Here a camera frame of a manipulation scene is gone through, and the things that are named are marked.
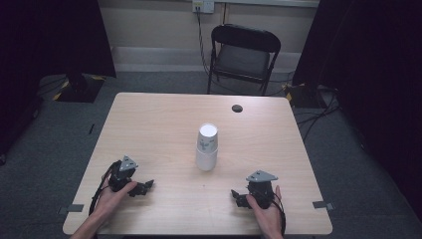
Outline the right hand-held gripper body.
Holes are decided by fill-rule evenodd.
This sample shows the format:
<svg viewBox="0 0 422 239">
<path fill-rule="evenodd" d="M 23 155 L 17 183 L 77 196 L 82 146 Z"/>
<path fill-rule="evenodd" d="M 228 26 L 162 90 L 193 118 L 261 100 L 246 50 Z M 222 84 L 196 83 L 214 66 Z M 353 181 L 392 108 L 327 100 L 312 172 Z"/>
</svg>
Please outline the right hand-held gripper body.
<svg viewBox="0 0 422 239">
<path fill-rule="evenodd" d="M 249 193 L 255 198 L 258 205 L 262 209 L 268 209 L 275 198 L 272 182 L 278 180 L 278 177 L 269 172 L 257 170 L 246 180 Z"/>
</svg>

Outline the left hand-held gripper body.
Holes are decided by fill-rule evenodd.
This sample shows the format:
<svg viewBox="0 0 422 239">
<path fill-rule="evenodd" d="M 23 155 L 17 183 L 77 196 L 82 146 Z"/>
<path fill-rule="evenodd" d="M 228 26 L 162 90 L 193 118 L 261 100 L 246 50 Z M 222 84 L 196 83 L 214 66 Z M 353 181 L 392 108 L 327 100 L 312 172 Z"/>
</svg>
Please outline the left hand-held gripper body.
<svg viewBox="0 0 422 239">
<path fill-rule="evenodd" d="M 129 182 L 136 171 L 138 164 L 129 156 L 125 155 L 123 159 L 114 162 L 111 165 L 111 175 L 108 185 L 113 192 L 123 189 Z"/>
</svg>

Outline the person's right hand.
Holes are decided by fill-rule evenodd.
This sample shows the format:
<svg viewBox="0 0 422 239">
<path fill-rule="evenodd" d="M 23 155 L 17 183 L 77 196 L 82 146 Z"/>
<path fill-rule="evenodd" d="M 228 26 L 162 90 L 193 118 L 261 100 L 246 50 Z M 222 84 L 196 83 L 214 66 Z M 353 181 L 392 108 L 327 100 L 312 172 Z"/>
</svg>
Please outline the person's right hand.
<svg viewBox="0 0 422 239">
<path fill-rule="evenodd" d="M 282 195 L 279 185 L 276 186 L 275 204 L 272 204 L 268 209 L 262 209 L 252 195 L 246 196 L 246 199 L 253 209 L 262 233 L 265 231 L 270 232 L 276 230 L 282 233 L 282 216 L 280 210 L 278 209 L 278 206 L 281 203 L 281 198 Z"/>
</svg>

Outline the person's left hand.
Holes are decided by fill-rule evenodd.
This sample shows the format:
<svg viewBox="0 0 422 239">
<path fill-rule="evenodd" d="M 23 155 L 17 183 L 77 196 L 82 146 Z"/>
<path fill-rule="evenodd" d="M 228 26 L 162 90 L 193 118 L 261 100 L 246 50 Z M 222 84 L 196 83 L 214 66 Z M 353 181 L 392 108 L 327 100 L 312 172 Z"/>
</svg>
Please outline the person's left hand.
<svg viewBox="0 0 422 239">
<path fill-rule="evenodd" d="M 108 180 L 102 186 L 102 192 L 94 209 L 93 215 L 99 219 L 108 219 L 117 209 L 128 193 L 137 185 L 136 181 L 129 182 L 123 189 L 114 192 L 110 189 Z"/>
</svg>

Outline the plain white paper cup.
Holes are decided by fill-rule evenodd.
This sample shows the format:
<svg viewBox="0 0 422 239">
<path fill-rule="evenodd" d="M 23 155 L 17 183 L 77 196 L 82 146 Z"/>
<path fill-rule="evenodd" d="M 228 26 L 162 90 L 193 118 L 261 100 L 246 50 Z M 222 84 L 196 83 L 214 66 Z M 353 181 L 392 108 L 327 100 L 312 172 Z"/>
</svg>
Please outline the plain white paper cup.
<svg viewBox="0 0 422 239">
<path fill-rule="evenodd" d="M 196 149 L 196 165 L 203 171 L 212 170 L 217 163 L 218 150 L 215 149 L 212 152 L 204 152 L 200 149 Z"/>
</svg>

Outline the grey tape strip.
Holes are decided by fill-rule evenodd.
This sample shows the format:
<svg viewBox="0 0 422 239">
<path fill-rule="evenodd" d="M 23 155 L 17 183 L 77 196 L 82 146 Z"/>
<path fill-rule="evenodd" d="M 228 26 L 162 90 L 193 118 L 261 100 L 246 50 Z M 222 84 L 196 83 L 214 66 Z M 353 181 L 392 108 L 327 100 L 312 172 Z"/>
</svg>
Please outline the grey tape strip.
<svg viewBox="0 0 422 239">
<path fill-rule="evenodd" d="M 84 204 L 71 204 L 69 206 L 60 207 L 58 213 L 60 215 L 67 215 L 69 212 L 82 212 Z"/>
<path fill-rule="evenodd" d="M 335 208 L 332 203 L 326 203 L 324 201 L 314 201 L 313 206 L 314 209 L 325 208 L 327 211 L 331 211 Z"/>
</svg>

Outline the white printed paper cup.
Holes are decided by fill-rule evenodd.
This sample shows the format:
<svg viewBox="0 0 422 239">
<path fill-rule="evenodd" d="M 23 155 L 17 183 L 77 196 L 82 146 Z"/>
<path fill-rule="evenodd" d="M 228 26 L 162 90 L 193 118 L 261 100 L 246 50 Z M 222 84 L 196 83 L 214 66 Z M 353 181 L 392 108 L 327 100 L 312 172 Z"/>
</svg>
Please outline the white printed paper cup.
<svg viewBox="0 0 422 239">
<path fill-rule="evenodd" d="M 200 126 L 197 148 L 203 153 L 211 153 L 218 148 L 218 128 L 216 125 L 205 123 Z"/>
</svg>

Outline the black stand base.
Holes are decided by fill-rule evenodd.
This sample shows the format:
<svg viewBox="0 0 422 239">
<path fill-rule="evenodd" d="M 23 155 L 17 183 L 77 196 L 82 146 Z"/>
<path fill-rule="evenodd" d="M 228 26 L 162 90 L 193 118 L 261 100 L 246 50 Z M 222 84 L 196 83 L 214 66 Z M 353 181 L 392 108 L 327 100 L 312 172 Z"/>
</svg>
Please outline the black stand base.
<svg viewBox="0 0 422 239">
<path fill-rule="evenodd" d="M 67 74 L 66 81 L 53 96 L 57 102 L 93 103 L 106 78 L 86 74 Z"/>
<path fill-rule="evenodd" d="M 326 109 L 327 105 L 316 89 L 305 84 L 298 86 L 285 85 L 284 93 L 292 108 L 297 109 Z"/>
</svg>

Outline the black folding chair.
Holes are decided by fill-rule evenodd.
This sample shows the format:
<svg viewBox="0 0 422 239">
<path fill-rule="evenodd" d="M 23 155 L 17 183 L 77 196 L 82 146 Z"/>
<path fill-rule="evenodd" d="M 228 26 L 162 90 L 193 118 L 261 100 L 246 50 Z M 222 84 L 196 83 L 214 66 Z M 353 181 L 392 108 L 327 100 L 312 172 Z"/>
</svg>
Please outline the black folding chair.
<svg viewBox="0 0 422 239">
<path fill-rule="evenodd" d="M 207 93 L 213 76 L 259 84 L 266 93 L 275 62 L 281 51 L 279 38 L 266 30 L 223 24 L 211 32 L 212 51 Z"/>
</svg>

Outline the black curtain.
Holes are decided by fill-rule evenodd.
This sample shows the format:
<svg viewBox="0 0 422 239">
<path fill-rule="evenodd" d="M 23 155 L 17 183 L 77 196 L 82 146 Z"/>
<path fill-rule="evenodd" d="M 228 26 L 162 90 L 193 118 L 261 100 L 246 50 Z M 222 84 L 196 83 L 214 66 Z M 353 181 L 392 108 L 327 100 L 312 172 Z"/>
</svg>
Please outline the black curtain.
<svg viewBox="0 0 422 239">
<path fill-rule="evenodd" d="M 336 89 L 422 221 L 422 0 L 319 0 L 293 82 Z"/>
<path fill-rule="evenodd" d="M 0 0 L 0 157 L 67 74 L 116 76 L 99 0 Z"/>
</svg>

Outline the white wall socket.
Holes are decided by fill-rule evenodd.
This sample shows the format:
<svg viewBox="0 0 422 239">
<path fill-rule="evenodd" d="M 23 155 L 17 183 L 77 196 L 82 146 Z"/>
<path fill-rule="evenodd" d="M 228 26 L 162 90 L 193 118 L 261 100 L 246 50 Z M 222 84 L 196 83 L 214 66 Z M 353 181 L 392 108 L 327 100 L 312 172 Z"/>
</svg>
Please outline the white wall socket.
<svg viewBox="0 0 422 239">
<path fill-rule="evenodd" d="M 192 0 L 192 12 L 213 14 L 215 10 L 215 2 L 212 0 Z"/>
</svg>

